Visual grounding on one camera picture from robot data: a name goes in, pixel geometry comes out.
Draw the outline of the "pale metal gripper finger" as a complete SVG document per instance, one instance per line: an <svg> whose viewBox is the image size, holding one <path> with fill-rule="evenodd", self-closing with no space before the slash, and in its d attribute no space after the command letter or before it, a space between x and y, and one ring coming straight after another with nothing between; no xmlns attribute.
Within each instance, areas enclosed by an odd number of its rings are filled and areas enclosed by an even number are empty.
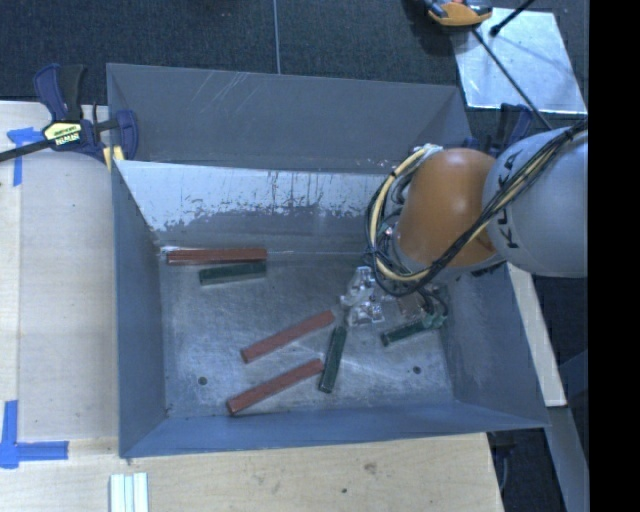
<svg viewBox="0 0 640 512"><path fill-rule="evenodd" d="M347 324L359 326L380 323L385 320L384 309L380 302L365 300L357 302L349 308Z"/></svg>
<svg viewBox="0 0 640 512"><path fill-rule="evenodd" d="M369 266L356 268L347 284L346 292L340 297L342 307L355 307L368 303L375 296L377 282Z"/></svg>

